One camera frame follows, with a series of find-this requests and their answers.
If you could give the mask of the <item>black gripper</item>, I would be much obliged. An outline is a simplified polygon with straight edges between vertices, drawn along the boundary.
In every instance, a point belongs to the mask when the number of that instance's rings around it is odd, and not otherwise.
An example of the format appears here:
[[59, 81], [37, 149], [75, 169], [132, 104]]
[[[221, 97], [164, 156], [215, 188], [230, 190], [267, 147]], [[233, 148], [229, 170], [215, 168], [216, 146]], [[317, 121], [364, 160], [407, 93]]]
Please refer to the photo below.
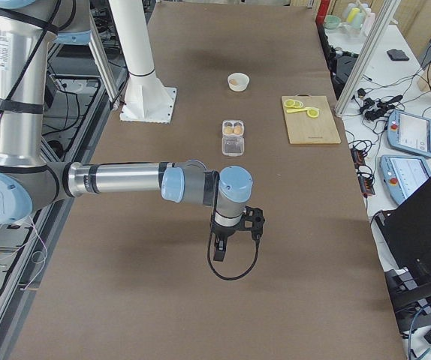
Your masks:
[[235, 232], [234, 226], [222, 226], [218, 223], [212, 225], [212, 232], [215, 235], [213, 260], [223, 262], [225, 259], [225, 247], [227, 246], [228, 238]]

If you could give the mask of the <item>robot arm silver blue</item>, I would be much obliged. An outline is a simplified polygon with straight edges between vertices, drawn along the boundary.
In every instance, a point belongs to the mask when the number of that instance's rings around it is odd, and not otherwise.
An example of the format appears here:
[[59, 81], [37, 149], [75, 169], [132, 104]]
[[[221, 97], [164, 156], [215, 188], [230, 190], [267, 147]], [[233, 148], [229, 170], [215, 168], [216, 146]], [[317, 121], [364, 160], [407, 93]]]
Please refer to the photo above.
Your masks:
[[58, 36], [89, 38], [87, 1], [0, 1], [0, 224], [83, 194], [160, 191], [175, 203], [212, 208], [208, 255], [223, 260], [228, 238], [261, 238], [261, 211], [250, 208], [251, 174], [183, 163], [46, 162], [41, 157], [47, 53]]

